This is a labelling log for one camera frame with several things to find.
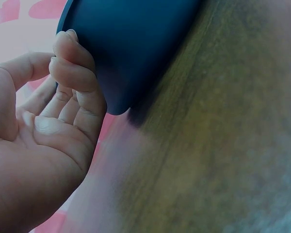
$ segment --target dark blue object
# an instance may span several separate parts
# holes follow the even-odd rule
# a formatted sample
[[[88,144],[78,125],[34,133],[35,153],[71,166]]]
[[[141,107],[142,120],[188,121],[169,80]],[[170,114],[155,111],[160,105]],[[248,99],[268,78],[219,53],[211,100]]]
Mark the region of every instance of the dark blue object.
[[[68,0],[58,30],[74,29],[95,59],[108,113],[119,115],[165,68],[199,0]]]

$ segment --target palm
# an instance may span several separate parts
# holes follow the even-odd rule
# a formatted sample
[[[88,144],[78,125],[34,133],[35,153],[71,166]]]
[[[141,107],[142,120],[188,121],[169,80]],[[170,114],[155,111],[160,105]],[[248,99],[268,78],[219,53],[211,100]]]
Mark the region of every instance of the palm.
[[[27,231],[46,220],[82,182],[91,163],[105,102],[93,58],[69,34],[58,37],[50,66],[52,54],[42,53],[0,66],[0,216],[13,216],[10,225],[0,222],[3,232]],[[28,79],[46,76],[48,66],[52,76],[16,109],[16,91]],[[29,228],[23,229],[26,223]]]

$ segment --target hand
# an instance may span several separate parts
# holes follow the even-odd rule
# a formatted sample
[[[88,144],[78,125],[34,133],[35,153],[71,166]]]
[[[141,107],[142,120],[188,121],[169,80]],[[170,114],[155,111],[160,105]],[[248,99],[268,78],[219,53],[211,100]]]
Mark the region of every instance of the hand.
[[[0,64],[0,232],[29,232],[66,201],[89,169],[106,113],[94,60],[75,32],[60,32],[53,48],[56,57]],[[49,73],[16,109],[16,91]]]

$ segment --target brown wooden table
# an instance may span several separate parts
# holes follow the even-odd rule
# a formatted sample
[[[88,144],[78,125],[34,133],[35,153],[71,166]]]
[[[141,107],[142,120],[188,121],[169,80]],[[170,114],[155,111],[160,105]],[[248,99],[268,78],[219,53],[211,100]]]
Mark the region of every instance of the brown wooden table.
[[[204,1],[71,209],[80,233],[291,232],[291,0]]]

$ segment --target finger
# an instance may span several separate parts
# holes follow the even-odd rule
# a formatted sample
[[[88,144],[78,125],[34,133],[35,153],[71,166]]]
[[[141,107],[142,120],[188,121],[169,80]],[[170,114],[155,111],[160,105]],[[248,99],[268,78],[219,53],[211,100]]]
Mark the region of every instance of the finger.
[[[56,89],[56,94],[52,100],[48,103],[41,115],[44,117],[58,118],[60,112],[64,106],[69,102],[73,96],[71,88],[59,85]]]
[[[77,92],[80,109],[73,125],[81,130],[96,145],[107,105],[100,91]]]
[[[95,62],[92,55],[77,42],[74,31],[59,32],[53,46],[56,57],[63,58],[71,63],[95,71]]]
[[[95,144],[106,114],[106,102],[95,74],[58,57],[52,58],[49,70],[58,83],[77,91],[80,109],[74,125]]]
[[[30,96],[30,98],[20,106],[36,116],[40,115],[43,109],[50,102],[56,91],[55,80],[49,76]]]
[[[81,91],[91,91],[96,85],[95,74],[82,66],[71,63],[60,57],[52,57],[49,64],[49,71],[52,77],[61,85],[71,89],[78,88]]]
[[[0,64],[13,80],[15,90],[19,90],[28,81],[41,79],[49,74],[49,62],[52,53],[31,52],[16,59]]]
[[[80,109],[77,93],[74,90],[72,90],[72,93],[73,97],[65,105],[58,117],[59,120],[70,125],[73,125],[74,119],[76,118],[76,115]]]

